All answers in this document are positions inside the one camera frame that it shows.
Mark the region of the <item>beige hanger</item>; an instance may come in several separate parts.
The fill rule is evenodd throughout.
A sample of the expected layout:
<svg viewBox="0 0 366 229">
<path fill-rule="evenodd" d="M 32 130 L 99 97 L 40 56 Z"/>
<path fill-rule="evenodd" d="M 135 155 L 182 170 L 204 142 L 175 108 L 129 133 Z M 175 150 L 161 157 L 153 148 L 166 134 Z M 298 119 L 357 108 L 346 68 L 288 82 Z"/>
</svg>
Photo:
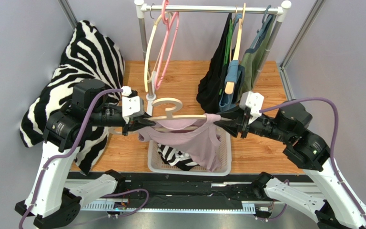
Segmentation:
<svg viewBox="0 0 366 229">
<path fill-rule="evenodd" d="M 151 114 L 153 112 L 153 108 L 156 106 L 159 106 L 161 104 L 173 104 L 174 107 L 170 107 L 170 108 L 165 108 L 165 115 L 164 116 L 158 116 L 158 117 L 151 117 Z M 154 122 L 158 122 L 158 121 L 166 121 L 166 120 L 189 120 L 189 119 L 194 119 L 194 120 L 206 120 L 207 116 L 206 115 L 198 115 L 198 114 L 194 114 L 194 115 L 174 115 L 174 112 L 177 112 L 179 110 L 181 110 L 183 107 L 183 103 L 182 101 L 180 101 L 179 99 L 176 98 L 160 98 L 160 99 L 155 99 L 153 101 L 148 101 L 147 104 L 147 112 L 144 112 L 144 114 L 142 115 L 143 117 L 147 117 L 149 120 L 154 121 Z M 135 122 L 135 118 L 131 118 L 129 123 Z"/>
</svg>

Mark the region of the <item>pink lilac tank top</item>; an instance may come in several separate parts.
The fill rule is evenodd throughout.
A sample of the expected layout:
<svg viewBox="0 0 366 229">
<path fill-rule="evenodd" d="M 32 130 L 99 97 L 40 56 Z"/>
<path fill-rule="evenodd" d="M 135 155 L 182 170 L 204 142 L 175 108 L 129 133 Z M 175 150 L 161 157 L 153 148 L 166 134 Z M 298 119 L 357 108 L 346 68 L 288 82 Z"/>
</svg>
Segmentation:
<svg viewBox="0 0 366 229">
<path fill-rule="evenodd" d="M 216 150 L 221 144 L 214 122 L 221 120 L 218 114 L 205 114 L 206 120 L 158 121 L 153 127 L 138 131 L 141 142 L 155 141 L 188 153 L 192 160 L 209 172 L 221 166 Z"/>
</svg>

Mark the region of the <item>cream white hanger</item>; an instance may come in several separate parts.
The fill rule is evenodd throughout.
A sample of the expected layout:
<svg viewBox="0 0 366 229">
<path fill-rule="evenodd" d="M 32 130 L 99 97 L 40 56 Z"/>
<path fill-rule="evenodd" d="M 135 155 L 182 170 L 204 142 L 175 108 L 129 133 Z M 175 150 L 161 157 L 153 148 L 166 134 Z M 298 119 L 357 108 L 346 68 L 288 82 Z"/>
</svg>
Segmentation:
<svg viewBox="0 0 366 229">
<path fill-rule="evenodd" d="M 145 62 L 144 62 L 144 66 L 146 69 L 146 72 L 144 73 L 144 87 L 145 87 L 145 91 L 148 93 L 149 89 L 152 87 L 152 85 L 154 85 L 155 90 L 158 90 L 161 85 L 162 82 L 164 80 L 164 77 L 166 75 L 166 71 L 170 62 L 170 58 L 173 52 L 173 48 L 174 48 L 174 44 L 175 44 L 175 40 L 176 40 L 176 35 L 177 32 L 179 30 L 179 23 L 180 23 L 180 15 L 178 12 L 167 12 L 166 11 L 166 7 L 169 5 L 169 1 L 168 0 L 164 0 L 162 2 L 162 6 L 161 6 L 161 15 L 154 21 L 153 27 L 152 27 L 152 31 L 151 31 L 151 35 L 147 44 L 147 51 L 146 51 L 146 55 L 145 55 Z M 159 23 L 162 22 L 165 26 L 165 36 L 161 45 L 161 48 L 158 52 L 158 56 L 155 62 L 155 72 L 156 75 L 152 75 L 152 73 L 150 73 L 149 68 L 150 68 L 150 55 L 151 55 L 151 49 L 152 49 L 152 44 L 153 44 L 153 40 L 158 28 Z M 166 53 L 166 46 L 169 42 L 170 39 L 170 35 L 171 35 L 171 30 L 172 30 L 172 26 L 175 25 L 175 32 L 173 35 L 173 39 L 171 41 L 171 45 L 169 48 L 169 53 L 167 56 L 167 59 L 164 59 L 164 55 Z"/>
</svg>

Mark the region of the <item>black white striped tank top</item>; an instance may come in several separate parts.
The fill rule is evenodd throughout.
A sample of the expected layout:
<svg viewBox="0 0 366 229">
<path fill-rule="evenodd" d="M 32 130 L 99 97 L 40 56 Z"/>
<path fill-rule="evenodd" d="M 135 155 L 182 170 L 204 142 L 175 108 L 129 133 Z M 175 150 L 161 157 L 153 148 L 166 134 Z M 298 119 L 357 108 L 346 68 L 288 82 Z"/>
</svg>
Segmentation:
<svg viewBox="0 0 366 229">
<path fill-rule="evenodd" d="M 176 150 L 170 146 L 158 144 L 157 152 L 165 164 L 177 167 L 182 171 L 190 171 L 198 166 L 188 153 Z"/>
</svg>

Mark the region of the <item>pink plastic hanger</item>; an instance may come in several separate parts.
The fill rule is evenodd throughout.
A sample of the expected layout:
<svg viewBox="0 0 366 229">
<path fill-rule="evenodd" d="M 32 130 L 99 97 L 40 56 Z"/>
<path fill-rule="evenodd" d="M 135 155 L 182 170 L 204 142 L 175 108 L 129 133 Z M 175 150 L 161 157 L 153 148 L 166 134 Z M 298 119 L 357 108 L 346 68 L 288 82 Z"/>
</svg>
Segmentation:
<svg viewBox="0 0 366 229">
<path fill-rule="evenodd" d="M 175 12 L 169 12 L 166 11 L 166 7 L 169 5 L 169 1 L 168 0 L 163 0 L 162 2 L 162 8 L 161 8 L 161 19 L 163 24 L 166 26 L 166 33 L 165 33 L 165 37 L 160 49 L 160 53 L 159 53 L 159 63 L 158 63 L 158 68 L 157 68 L 157 76 L 155 79 L 155 89 L 159 90 L 159 88 L 161 87 L 161 84 L 163 82 L 163 79 L 166 75 L 166 71 L 171 59 L 171 55 L 174 49 L 174 45 L 175 45 L 175 41 L 176 41 L 176 37 L 177 37 L 177 33 L 179 30 L 179 25 L 180 25 L 180 14 L 178 11 Z M 161 71 L 161 67 L 163 64 L 163 58 L 164 55 L 166 53 L 166 46 L 168 45 L 168 43 L 170 43 L 170 48 L 169 48 L 169 53 L 167 55 L 165 64 L 163 66 L 163 70 Z"/>
</svg>

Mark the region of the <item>green hanger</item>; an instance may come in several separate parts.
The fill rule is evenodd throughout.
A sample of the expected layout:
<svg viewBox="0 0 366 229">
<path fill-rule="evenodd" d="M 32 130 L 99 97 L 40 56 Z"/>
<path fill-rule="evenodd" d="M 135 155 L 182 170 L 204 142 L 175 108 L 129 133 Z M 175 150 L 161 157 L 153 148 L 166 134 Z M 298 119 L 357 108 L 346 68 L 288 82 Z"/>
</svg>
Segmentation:
<svg viewBox="0 0 366 229">
<path fill-rule="evenodd" d="M 226 78 L 227 72 L 228 72 L 228 66 L 229 66 L 229 63 L 232 60 L 232 58 L 231 58 L 231 54 L 232 54 L 232 49 L 231 49 L 232 35 L 233 35 L 233 19 L 232 19 L 232 15 L 229 14 L 228 18 L 227 18 L 227 24 L 226 24 L 225 32 L 224 32 L 224 35 L 223 35 L 223 38 L 224 38 L 223 66 L 222 66 L 222 75 L 220 77 L 220 80 L 221 80 L 221 87 L 220 87 L 220 91 L 219 91 L 219 97 L 220 98 L 227 95 L 224 92 L 224 88 L 225 88 L 225 78 Z"/>
</svg>

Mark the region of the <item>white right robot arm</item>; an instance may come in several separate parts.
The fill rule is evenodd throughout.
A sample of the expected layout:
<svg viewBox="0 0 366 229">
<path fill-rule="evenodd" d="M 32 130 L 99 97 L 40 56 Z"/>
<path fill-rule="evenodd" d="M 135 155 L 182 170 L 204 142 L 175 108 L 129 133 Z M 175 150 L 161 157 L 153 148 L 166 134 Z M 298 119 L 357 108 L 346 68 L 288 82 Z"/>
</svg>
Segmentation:
<svg viewBox="0 0 366 229">
<path fill-rule="evenodd" d="M 308 216 L 321 229 L 366 229 L 366 205 L 350 187 L 334 157 L 339 116 L 336 106 L 330 106 L 335 127 L 329 144 L 309 130 L 312 115 L 302 99 L 274 106 L 275 117 L 267 116 L 265 110 L 252 113 L 249 107 L 235 107 L 223 112 L 216 125 L 233 137 L 255 134 L 283 143 L 286 157 L 305 172 L 323 195 L 319 198 L 304 193 L 262 172 L 251 184 L 256 198 L 281 201 Z"/>
</svg>

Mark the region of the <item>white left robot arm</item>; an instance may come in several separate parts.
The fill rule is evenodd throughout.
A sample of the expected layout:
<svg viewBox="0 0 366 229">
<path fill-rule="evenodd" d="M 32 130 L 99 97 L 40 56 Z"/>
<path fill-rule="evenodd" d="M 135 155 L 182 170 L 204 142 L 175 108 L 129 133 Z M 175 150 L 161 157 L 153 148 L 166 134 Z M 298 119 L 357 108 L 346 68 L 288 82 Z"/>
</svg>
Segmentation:
<svg viewBox="0 0 366 229">
<path fill-rule="evenodd" d="M 33 189 L 15 211 L 34 217 L 39 229 L 57 229 L 72 223 L 80 210 L 99 198 L 128 199 L 125 177 L 108 170 L 82 186 L 66 188 L 70 167 L 94 127 L 121 127 L 122 134 L 153 126 L 144 101 L 128 86 L 107 89 L 88 79 L 76 84 L 72 98 L 50 116 L 43 132 L 42 158 Z"/>
</svg>

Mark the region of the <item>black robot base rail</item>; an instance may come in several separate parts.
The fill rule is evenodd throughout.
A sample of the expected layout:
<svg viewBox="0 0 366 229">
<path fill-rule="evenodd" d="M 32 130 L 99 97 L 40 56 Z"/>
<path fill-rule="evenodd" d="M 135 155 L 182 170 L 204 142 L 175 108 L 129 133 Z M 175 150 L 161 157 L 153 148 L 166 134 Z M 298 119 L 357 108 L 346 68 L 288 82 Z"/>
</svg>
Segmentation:
<svg viewBox="0 0 366 229">
<path fill-rule="evenodd" d="M 246 202 L 270 207 L 273 200 L 256 194 L 252 181 L 257 174 L 228 174 L 223 177 L 158 173 L 122 173 L 122 191 L 133 193 L 99 199 L 83 210 L 141 211 L 251 211 Z"/>
</svg>

